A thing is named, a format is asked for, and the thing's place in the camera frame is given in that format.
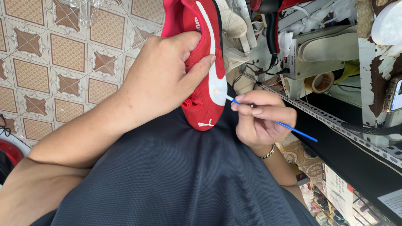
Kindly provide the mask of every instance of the hand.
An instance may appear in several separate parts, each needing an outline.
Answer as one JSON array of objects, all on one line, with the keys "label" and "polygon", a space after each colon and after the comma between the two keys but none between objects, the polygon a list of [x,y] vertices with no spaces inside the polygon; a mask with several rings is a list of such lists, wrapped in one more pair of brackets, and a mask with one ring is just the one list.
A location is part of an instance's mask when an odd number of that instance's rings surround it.
[{"label": "hand", "polygon": [[117,95],[149,121],[167,114],[194,92],[208,74],[215,56],[210,54],[186,74],[185,60],[201,34],[184,32],[171,38],[148,38]]},{"label": "hand", "polygon": [[261,90],[250,91],[237,96],[236,100],[242,104],[233,103],[232,110],[239,112],[239,123],[236,127],[237,137],[250,147],[257,156],[264,156],[271,150],[271,145],[284,140],[290,129],[274,121],[296,125],[296,110],[285,107],[279,95]]}]

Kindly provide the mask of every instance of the red suede shoe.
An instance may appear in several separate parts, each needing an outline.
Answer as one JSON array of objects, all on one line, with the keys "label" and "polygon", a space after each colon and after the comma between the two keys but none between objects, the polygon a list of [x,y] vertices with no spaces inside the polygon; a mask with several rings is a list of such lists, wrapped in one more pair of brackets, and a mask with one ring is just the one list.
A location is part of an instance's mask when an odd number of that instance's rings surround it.
[{"label": "red suede shoe", "polygon": [[211,129],[221,117],[226,98],[212,92],[228,92],[222,56],[222,22],[215,0],[164,0],[166,11],[162,37],[172,37],[185,31],[201,32],[198,46],[186,60],[186,72],[201,58],[215,54],[209,74],[181,105],[187,122],[200,131]]}]

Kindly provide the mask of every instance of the yellow cloth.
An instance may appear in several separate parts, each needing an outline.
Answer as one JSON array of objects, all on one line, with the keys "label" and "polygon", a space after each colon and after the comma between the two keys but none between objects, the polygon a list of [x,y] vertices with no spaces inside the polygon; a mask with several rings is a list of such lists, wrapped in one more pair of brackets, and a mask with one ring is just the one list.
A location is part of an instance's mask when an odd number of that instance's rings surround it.
[{"label": "yellow cloth", "polygon": [[360,74],[359,65],[360,65],[359,60],[345,61],[345,70],[343,71],[342,76],[338,80],[334,81],[334,84],[345,80],[347,77]]}]

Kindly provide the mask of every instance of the perforated metal bracket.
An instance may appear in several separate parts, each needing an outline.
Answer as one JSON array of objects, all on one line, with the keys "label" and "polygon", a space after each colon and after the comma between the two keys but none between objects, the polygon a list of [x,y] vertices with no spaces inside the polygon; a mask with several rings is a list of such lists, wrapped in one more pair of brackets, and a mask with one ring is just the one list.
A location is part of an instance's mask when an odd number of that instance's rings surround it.
[{"label": "perforated metal bracket", "polygon": [[[251,75],[247,72],[242,72],[242,75],[244,77],[247,77],[248,79],[252,80],[253,82],[256,82],[256,79],[253,75]],[[359,144],[367,149],[370,149],[371,151],[377,153],[381,157],[394,163],[396,166],[402,168],[402,150],[398,149],[397,147],[391,146],[391,147],[384,148],[384,149],[378,148],[371,142],[363,140],[357,134],[343,128],[341,126],[341,123],[342,122],[346,123],[345,121],[343,121],[325,111],[322,111],[322,110],[318,109],[317,107],[314,107],[302,100],[293,101],[286,96],[285,91],[280,90],[276,87],[265,86],[265,85],[261,85],[261,87],[268,91],[277,93],[283,100],[291,103],[292,105],[296,106],[297,108],[301,109],[302,111],[306,112],[307,114],[313,116],[314,118],[318,119],[319,121],[323,122],[324,124],[332,127],[333,129],[337,130],[339,133],[345,135],[346,137],[350,138],[351,140],[356,141],[357,144]]]}]

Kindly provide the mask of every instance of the hair dryer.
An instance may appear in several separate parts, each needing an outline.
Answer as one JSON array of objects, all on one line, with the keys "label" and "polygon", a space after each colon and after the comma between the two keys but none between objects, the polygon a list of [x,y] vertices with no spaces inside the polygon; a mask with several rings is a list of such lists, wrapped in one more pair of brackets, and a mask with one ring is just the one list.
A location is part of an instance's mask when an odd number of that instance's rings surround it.
[{"label": "hair dryer", "polygon": [[278,54],[280,53],[278,43],[279,12],[308,1],[310,0],[250,0],[251,10],[264,14],[267,22],[267,44],[269,52],[272,55],[268,70],[274,67]]}]

